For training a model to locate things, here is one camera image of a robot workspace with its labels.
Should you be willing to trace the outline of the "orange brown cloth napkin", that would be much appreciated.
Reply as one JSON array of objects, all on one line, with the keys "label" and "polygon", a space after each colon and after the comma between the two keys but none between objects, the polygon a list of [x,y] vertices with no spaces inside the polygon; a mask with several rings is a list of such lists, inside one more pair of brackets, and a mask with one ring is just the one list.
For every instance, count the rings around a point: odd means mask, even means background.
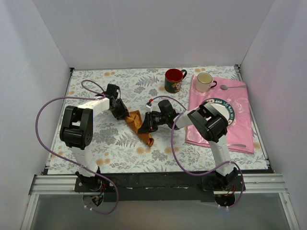
[{"label": "orange brown cloth napkin", "polygon": [[151,147],[154,144],[154,138],[148,132],[139,134],[138,130],[142,126],[142,116],[140,111],[129,112],[128,116],[125,117],[125,121],[129,128],[139,137],[139,139],[146,144],[148,147]]}]

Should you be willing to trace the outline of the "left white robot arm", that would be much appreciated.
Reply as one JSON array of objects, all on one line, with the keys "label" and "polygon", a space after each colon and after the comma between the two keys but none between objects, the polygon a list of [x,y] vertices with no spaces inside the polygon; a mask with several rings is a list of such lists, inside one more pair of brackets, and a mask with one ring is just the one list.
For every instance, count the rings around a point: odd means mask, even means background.
[{"label": "left white robot arm", "polygon": [[95,175],[100,171],[90,148],[94,135],[94,118],[107,110],[111,111],[117,120],[123,120],[129,114],[120,98],[119,86],[108,84],[103,94],[105,98],[98,95],[93,101],[82,105],[67,106],[59,134],[60,140],[72,151],[76,162],[80,164],[75,174],[82,185],[93,192],[102,186],[102,179]]}]

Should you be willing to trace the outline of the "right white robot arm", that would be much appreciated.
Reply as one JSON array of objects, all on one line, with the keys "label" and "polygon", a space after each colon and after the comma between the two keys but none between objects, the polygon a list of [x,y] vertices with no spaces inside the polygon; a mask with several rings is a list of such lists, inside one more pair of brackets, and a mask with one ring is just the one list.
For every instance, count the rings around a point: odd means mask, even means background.
[{"label": "right white robot arm", "polygon": [[226,191],[233,187],[238,175],[238,166],[231,161],[226,143],[228,120],[225,116],[208,102],[203,102],[198,107],[182,113],[177,113],[168,100],[160,101],[158,107],[159,112],[145,113],[144,122],[138,129],[138,133],[155,132],[159,126],[168,125],[171,128],[171,149],[174,150],[174,131],[193,125],[201,137],[209,143],[215,167],[208,172],[192,173],[184,169],[176,155],[173,154],[177,165],[182,171],[192,176],[202,177],[214,172],[220,189]]}]

